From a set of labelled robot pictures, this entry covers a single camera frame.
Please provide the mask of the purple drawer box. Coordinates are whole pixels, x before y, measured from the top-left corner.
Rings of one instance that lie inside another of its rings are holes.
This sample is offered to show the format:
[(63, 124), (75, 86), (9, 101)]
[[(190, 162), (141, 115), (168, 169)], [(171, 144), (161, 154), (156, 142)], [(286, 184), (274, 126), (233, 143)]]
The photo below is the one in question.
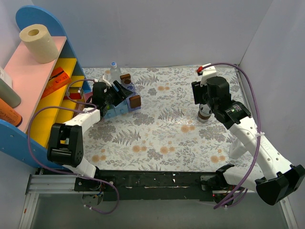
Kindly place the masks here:
[[(131, 96), (134, 96), (134, 95), (139, 95), (136, 91), (136, 88), (135, 88), (135, 85), (133, 83), (130, 83), (130, 84), (124, 84), (122, 83), (122, 86), (125, 87), (126, 89), (130, 90), (133, 92), (133, 94)], [(125, 100), (127, 102), (127, 105), (128, 105), (128, 108), (129, 108), (129, 112), (132, 112), (132, 111), (135, 111), (135, 110), (139, 110), (141, 107), (138, 107), (136, 109), (131, 109), (130, 108), (130, 103), (129, 103), (129, 98), (131, 97), (127, 97)]]

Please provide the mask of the beige paper towel roll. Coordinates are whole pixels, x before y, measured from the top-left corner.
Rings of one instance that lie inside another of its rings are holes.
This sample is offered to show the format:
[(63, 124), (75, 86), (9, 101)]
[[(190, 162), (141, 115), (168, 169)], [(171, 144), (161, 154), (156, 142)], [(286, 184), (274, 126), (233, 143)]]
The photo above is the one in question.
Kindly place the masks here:
[(19, 37), (38, 63), (49, 63), (58, 58), (58, 48), (45, 25), (27, 26)]

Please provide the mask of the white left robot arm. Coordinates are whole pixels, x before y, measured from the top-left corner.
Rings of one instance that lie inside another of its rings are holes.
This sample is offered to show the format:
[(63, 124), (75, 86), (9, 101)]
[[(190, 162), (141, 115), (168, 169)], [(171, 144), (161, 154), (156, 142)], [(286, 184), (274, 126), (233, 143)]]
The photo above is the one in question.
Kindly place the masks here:
[(96, 191), (101, 187), (101, 178), (96, 176), (97, 167), (83, 155), (83, 134), (105, 116), (109, 106), (118, 106), (132, 91), (117, 81), (113, 84), (96, 82), (85, 108), (77, 116), (63, 124), (52, 125), (47, 159), (77, 175), (85, 176), (85, 185)]

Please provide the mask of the clear textured tray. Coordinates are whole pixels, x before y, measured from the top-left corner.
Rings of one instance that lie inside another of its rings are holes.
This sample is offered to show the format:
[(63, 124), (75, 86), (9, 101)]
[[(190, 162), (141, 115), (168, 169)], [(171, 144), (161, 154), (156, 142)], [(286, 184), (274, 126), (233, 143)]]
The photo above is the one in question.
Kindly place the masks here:
[(203, 120), (198, 115), (198, 108), (166, 107), (161, 110), (158, 118), (158, 126), (192, 125), (201, 126), (207, 124), (210, 119)]

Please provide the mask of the orange box on shelf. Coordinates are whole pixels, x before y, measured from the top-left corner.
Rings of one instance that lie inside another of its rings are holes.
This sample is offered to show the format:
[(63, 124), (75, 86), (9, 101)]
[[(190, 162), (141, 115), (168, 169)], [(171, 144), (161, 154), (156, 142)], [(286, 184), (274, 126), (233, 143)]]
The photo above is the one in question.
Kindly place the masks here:
[(70, 82), (71, 78), (61, 67), (54, 69), (41, 96), (41, 99), (59, 90)]

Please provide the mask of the grey green bottle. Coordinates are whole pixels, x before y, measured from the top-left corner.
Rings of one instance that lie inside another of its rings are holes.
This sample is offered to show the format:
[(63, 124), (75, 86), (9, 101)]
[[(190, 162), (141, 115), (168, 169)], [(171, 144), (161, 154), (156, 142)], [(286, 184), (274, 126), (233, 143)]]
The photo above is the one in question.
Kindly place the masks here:
[(0, 79), (0, 98), (12, 108), (21, 103), (21, 98), (2, 79)]

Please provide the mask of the blue pink yellow shelf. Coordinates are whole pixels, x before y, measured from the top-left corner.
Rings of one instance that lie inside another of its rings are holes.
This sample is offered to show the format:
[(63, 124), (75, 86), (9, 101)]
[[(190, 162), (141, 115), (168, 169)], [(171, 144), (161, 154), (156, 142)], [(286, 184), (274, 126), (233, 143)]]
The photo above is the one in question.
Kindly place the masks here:
[[(38, 6), (23, 6), (16, 12), (16, 24), (20, 30), (32, 24), (43, 24), (47, 27), (56, 47), (59, 50), (59, 57), (46, 64), (36, 62), (30, 51), (23, 42), (20, 42), (4, 70), (13, 79), (13, 90), (21, 98), (21, 103), (15, 107), (15, 111), (22, 117), (22, 123), (14, 125), (1, 120), (0, 122), (0, 150), (31, 166), (39, 167), (38, 162), (51, 168), (59, 168), (53, 162), (47, 160), (47, 143), (50, 136), (51, 126), (59, 118), (65, 117), (57, 109), (48, 109), (41, 112), (30, 126), (30, 119), (35, 111), (46, 106), (60, 106), (63, 104), (66, 87), (42, 98), (51, 72), (55, 67), (62, 67), (65, 72), (74, 78), (84, 76), (76, 53), (72, 47), (66, 31), (61, 22), (47, 10)], [(28, 150), (27, 130), (31, 127), (31, 148), (36, 156), (33, 159)]]

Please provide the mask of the clear plastic water bottle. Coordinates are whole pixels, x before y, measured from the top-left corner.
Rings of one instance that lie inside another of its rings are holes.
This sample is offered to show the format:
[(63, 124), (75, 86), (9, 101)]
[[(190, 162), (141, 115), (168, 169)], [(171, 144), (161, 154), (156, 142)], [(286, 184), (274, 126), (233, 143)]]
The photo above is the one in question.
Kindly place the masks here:
[(111, 63), (111, 68), (110, 68), (110, 75), (111, 75), (111, 79), (112, 81), (118, 81), (120, 82), (120, 76), (121, 76), (122, 72), (121, 69), (118, 67), (116, 62), (112, 62)]

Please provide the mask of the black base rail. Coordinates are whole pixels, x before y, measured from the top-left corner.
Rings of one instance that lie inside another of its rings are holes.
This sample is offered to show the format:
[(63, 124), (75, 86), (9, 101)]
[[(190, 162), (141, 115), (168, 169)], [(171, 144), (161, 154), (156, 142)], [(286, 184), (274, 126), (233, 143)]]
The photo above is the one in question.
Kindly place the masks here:
[(100, 170), (95, 180), (77, 178), (74, 191), (99, 193), (104, 201), (199, 200), (214, 201), (233, 190), (216, 172)]

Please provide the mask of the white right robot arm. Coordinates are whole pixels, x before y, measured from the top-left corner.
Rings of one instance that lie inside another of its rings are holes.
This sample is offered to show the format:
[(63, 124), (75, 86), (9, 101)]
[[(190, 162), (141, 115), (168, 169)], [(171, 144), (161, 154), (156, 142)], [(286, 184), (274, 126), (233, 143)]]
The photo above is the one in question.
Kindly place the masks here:
[(193, 82), (191, 85), (195, 104), (206, 105), (216, 120), (236, 137), (230, 145), (229, 157), (238, 159), (249, 152), (263, 174), (259, 177), (251, 172), (246, 177), (233, 164), (227, 164), (205, 181), (205, 185), (223, 190), (231, 185), (240, 185), (255, 191), (268, 205), (276, 204), (299, 188), (305, 177), (304, 167), (294, 166), (284, 158), (258, 130), (250, 111), (231, 98), (230, 86), (225, 78), (215, 76), (204, 83)]

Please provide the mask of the teal drawer box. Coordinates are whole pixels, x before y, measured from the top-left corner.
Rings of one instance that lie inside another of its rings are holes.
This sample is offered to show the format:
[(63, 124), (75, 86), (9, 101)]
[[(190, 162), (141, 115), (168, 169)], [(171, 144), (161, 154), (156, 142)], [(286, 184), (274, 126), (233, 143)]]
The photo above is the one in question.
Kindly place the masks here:
[(106, 114), (104, 115), (104, 119), (109, 119), (109, 118), (113, 118), (113, 117), (116, 117), (117, 114), (116, 114), (116, 111), (114, 109), (114, 107), (111, 105), (109, 106), (109, 109), (107, 110)]

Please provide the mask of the orange tube on shelf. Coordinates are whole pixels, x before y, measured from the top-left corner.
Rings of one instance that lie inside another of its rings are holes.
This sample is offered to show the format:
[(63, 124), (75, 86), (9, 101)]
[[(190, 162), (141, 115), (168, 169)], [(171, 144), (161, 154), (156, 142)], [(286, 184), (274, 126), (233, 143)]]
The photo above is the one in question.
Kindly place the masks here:
[(22, 123), (22, 116), (0, 99), (0, 118), (16, 127)]

